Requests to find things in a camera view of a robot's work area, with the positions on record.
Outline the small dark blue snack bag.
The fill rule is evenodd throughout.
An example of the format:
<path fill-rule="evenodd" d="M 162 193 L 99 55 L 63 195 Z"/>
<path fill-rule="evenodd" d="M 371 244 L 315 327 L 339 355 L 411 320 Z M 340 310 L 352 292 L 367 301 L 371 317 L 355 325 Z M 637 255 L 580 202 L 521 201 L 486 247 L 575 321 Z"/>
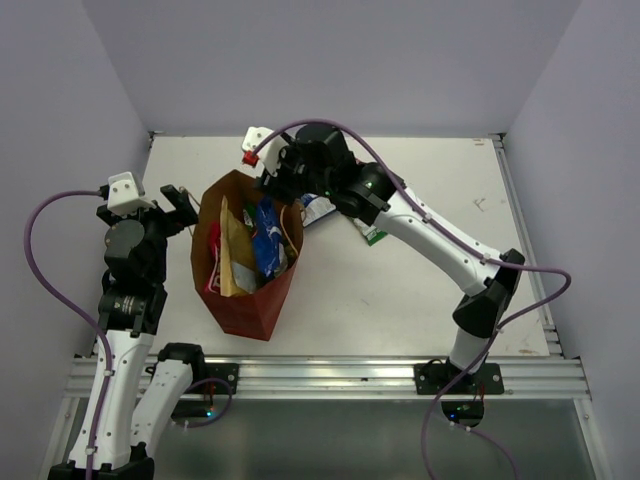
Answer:
<path fill-rule="evenodd" d="M 336 207 L 328 198 L 319 195 L 307 193 L 300 198 L 300 201 L 303 206 L 302 224 L 304 228 L 323 219 L 336 210 Z"/>

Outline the tan popcorn chips bag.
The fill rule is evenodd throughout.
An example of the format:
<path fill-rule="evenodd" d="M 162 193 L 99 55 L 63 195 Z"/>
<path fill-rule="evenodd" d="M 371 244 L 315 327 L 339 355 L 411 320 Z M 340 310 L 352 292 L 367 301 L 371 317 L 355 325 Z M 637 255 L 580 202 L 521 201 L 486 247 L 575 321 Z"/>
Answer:
<path fill-rule="evenodd" d="M 220 286 L 223 297 L 239 297 L 253 294 L 258 288 L 256 261 L 249 230 L 229 208 L 226 196 L 222 197 L 221 273 Z"/>

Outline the pink Real chips bag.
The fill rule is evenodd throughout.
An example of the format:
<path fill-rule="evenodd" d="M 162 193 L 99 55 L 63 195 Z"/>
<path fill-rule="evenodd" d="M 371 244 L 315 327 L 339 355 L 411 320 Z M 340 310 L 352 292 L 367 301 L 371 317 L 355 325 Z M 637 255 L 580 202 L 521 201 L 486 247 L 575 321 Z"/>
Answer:
<path fill-rule="evenodd" d="M 205 283 L 205 291 L 207 293 L 221 293 L 220 273 L 221 273 L 221 226 L 219 222 L 213 222 L 209 229 L 207 240 L 208 253 L 211 256 L 212 266 Z"/>

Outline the green snack bag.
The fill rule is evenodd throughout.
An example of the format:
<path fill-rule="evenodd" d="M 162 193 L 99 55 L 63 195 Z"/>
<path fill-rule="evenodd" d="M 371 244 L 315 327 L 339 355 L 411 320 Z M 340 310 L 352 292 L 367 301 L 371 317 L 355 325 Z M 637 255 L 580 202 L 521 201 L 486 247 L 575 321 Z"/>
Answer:
<path fill-rule="evenodd" d="M 375 226 L 369 226 L 359 219 L 352 219 L 352 223 L 368 246 L 373 246 L 387 236 L 387 233 Z"/>

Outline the red paper bag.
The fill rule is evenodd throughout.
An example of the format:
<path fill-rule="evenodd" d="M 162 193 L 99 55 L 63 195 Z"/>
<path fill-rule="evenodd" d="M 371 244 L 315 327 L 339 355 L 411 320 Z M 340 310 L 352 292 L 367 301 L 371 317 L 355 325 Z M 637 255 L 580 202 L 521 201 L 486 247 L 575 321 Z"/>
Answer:
<path fill-rule="evenodd" d="M 264 201 L 244 173 L 234 170 L 204 192 L 192 237 L 192 275 L 224 333 L 271 338 L 303 239 L 300 207 Z"/>

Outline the small green snack packet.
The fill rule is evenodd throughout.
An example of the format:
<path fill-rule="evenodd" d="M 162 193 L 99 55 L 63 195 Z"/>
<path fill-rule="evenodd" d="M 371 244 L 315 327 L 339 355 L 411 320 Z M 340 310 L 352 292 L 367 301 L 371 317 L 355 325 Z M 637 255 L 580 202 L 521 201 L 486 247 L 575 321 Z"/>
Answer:
<path fill-rule="evenodd" d="M 256 230 L 256 207 L 254 204 L 246 203 L 243 207 L 243 222 L 247 229 L 254 233 Z"/>

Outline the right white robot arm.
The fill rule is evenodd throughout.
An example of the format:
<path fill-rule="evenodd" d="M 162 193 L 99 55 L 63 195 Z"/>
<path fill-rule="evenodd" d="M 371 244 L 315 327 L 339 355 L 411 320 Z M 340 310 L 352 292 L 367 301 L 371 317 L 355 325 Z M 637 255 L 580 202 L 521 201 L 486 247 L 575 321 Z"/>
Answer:
<path fill-rule="evenodd" d="M 463 293 L 453 312 L 457 333 L 445 379 L 461 393 L 480 382 L 490 338 L 518 287 L 524 263 L 519 251 L 500 252 L 450 224 L 379 161 L 358 160 L 343 132 L 329 123 L 308 123 L 293 136 L 251 127 L 241 148 L 245 164 L 263 166 L 256 180 L 263 193 L 288 205 L 305 194 L 323 197 L 443 271 Z"/>

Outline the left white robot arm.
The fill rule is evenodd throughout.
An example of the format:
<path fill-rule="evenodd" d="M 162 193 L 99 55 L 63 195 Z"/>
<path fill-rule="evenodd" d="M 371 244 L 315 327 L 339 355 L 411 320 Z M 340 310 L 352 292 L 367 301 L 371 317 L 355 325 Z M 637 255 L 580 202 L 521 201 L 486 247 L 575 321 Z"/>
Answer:
<path fill-rule="evenodd" d="M 167 299 L 168 240 L 196 224 L 198 215 L 188 194 L 172 185 L 160 190 L 169 212 L 142 198 L 115 212 L 113 199 L 123 191 L 101 189 L 106 203 L 96 214 L 108 230 L 96 372 L 76 442 L 68 459 L 50 468 L 51 479 L 153 478 L 153 451 L 179 397 L 207 383 L 201 348 L 172 344 L 156 365 L 160 379 L 139 392 Z"/>

